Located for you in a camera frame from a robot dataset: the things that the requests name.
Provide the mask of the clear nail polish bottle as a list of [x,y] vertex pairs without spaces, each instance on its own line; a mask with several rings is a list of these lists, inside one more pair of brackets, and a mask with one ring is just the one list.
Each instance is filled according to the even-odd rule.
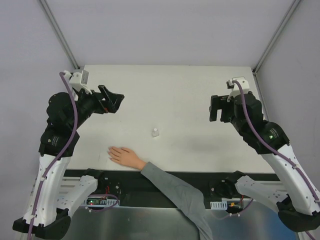
[[156,138],[156,137],[158,137],[160,135],[160,132],[159,132],[159,130],[157,128],[154,128],[152,133],[151,133],[151,135],[152,135],[153,138]]

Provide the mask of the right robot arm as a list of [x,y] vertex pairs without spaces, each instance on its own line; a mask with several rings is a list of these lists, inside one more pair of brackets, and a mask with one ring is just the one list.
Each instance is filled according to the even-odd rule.
[[230,197],[239,194],[255,199],[277,213],[281,222],[291,231],[300,233],[320,226],[320,192],[301,167],[290,140],[276,123],[264,119],[262,103],[252,92],[229,97],[213,95],[210,98],[209,120],[231,123],[243,141],[256,151],[273,169],[286,193],[277,193],[240,171],[233,173],[225,184]]

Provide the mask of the grey sleeved forearm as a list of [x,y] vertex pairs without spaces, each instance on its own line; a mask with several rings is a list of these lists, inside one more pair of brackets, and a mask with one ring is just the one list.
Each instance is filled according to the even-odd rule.
[[213,233],[205,217],[204,195],[197,188],[182,179],[167,173],[148,162],[141,170],[152,184],[157,187],[182,213],[194,223],[201,240],[212,240]]

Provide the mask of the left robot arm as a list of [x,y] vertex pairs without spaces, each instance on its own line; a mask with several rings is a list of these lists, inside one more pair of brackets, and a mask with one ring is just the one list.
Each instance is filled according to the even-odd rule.
[[44,240],[62,239],[72,216],[92,193],[105,194],[106,183],[100,170],[87,169],[65,196],[59,191],[67,166],[80,138],[77,129],[92,114],[114,114],[124,95],[109,91],[104,85],[99,91],[76,91],[77,100],[66,92],[54,94],[48,101],[47,127],[40,138],[39,169],[31,202],[23,217],[13,222],[12,229],[34,234]]

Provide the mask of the person's hand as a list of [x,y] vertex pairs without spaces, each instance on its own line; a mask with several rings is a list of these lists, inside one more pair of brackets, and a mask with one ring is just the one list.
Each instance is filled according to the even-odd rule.
[[139,171],[141,171],[147,164],[145,161],[140,159],[133,150],[125,147],[118,148],[111,146],[108,148],[108,155],[112,162]]

